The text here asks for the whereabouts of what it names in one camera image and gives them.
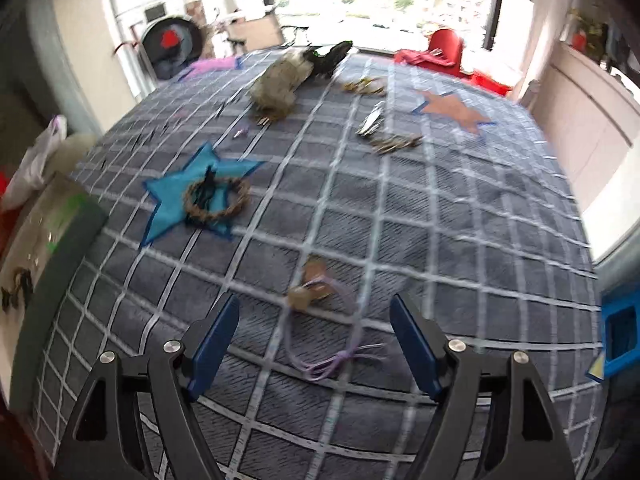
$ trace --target blue gripper pad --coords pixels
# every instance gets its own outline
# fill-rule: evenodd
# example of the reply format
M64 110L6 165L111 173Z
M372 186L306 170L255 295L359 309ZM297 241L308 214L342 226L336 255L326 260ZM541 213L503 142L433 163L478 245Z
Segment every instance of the blue gripper pad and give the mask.
M602 305L604 379L640 361L640 292Z
M231 295L193 358L193 373L189 386L187 386L192 401L210 388L239 321L240 303L238 298Z
M442 391L438 380L436 358L409 309L397 294L391 299L389 319L402 348L404 358L414 375L415 383L431 399L435 399Z

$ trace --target gray plaid rug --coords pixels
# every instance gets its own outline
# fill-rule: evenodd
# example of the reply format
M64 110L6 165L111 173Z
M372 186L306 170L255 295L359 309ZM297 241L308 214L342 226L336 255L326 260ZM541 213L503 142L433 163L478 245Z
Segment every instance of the gray plaid rug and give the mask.
M138 354L180 337L231 290L240 324L194 405L227 478L402 479L434 412L388 322L392 294L410 290L425 316L478 351L529 352L578 467L598 427L600 389L584 371L600 347L599 297L567 180L529 114L437 73L351 56L338 81L388 76L386 134L421 133L420 148L375 155L354 130L380 99L348 94L338 82L305 83L295 115L234 139L246 121L247 85L279 55L256 53L242 71L155 92L73 173L111 216L43 352L33 424L47 453L55 459L101 352ZM412 115L423 101L415 89L453 91L497 124L482 126L480 138L450 119ZM234 95L215 119L215 103ZM181 168L206 141L221 156L265 161L250 177L252 199L233 239L178 225L139 251L154 209L143 182ZM388 343L386 361L356 360L315 384L290 366L283 294L310 255L353 292L364 343ZM308 360L332 354L349 323L342 303L327 298L294 314L294 349ZM460 478L472 477L479 457L485 401ZM140 405L153 466L171 478L149 396Z

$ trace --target woven ring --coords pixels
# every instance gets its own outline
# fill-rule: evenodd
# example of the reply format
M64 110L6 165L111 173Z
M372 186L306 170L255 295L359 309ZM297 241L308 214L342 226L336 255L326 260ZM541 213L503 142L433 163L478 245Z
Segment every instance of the woven ring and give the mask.
M193 218L207 224L210 222L217 222L222 218L229 218L238 215L242 211L242 208L249 201L249 189L251 185L244 178L216 178L215 183L217 186L227 184L229 189L236 193L236 201L231 203L229 207L222 211L212 213L211 211L205 211L200 209L193 203L193 193L198 189L198 186L202 184L204 180L198 180L189 185L182 197L182 203L184 205L184 211L189 218Z

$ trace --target plastic bag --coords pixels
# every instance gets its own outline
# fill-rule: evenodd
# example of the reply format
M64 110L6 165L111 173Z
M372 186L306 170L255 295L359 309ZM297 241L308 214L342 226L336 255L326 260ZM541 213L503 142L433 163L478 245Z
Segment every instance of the plastic bag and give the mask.
M36 138L34 145L24 154L20 168L15 172L2 196L0 212L20 207L34 191L44 188L44 166L65 139L66 117L55 116L47 129Z

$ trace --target wall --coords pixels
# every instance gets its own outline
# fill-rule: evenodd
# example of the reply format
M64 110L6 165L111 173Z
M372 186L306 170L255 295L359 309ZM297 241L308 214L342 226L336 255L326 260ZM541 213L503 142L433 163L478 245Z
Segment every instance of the wall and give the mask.
M0 168L11 174L59 111L40 71L24 14L6 32L0 42Z
M103 0L51 0L70 67L105 132L136 104L118 58Z
M640 219L640 104L593 61L558 43L532 114L572 183L597 261Z
M27 3L27 24L35 57L69 130L99 134L100 126L66 56L51 1Z

